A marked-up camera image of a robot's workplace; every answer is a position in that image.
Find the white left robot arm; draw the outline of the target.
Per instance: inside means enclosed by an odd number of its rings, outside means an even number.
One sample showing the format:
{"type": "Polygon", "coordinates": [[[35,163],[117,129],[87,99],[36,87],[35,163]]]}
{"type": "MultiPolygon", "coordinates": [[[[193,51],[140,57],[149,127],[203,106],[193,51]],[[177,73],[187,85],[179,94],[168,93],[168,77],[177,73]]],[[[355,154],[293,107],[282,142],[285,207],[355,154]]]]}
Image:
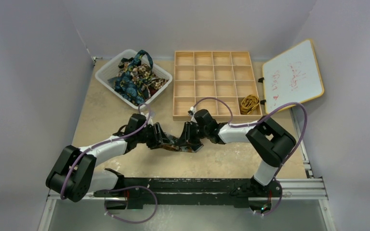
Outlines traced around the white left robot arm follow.
{"type": "Polygon", "coordinates": [[[133,114],[126,125],[104,141],[80,148],[66,146],[45,181],[46,187],[59,193],[63,200],[78,202],[89,192],[99,164],[130,152],[139,143],[149,149],[172,148],[175,138],[150,120],[148,115],[133,114]]]}

